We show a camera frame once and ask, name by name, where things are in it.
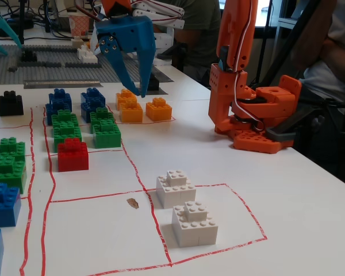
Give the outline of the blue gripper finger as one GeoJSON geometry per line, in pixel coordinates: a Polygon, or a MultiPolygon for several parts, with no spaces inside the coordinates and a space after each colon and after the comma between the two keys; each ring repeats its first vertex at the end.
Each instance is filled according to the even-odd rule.
{"type": "Polygon", "coordinates": [[[108,62],[113,67],[120,82],[123,86],[130,90],[134,95],[141,96],[140,90],[132,81],[129,72],[125,66],[122,50],[115,37],[110,34],[99,34],[99,47],[103,55],[107,58],[108,62]]]}
{"type": "Polygon", "coordinates": [[[155,43],[149,43],[146,47],[137,51],[140,73],[140,96],[142,98],[146,96],[148,90],[155,51],[155,43]]]}

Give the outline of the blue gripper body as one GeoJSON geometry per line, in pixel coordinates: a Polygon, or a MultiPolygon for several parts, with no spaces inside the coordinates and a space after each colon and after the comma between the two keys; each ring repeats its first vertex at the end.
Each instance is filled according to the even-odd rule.
{"type": "Polygon", "coordinates": [[[147,16],[111,18],[96,23],[95,27],[102,53],[116,50],[155,54],[153,25],[147,16]]]}

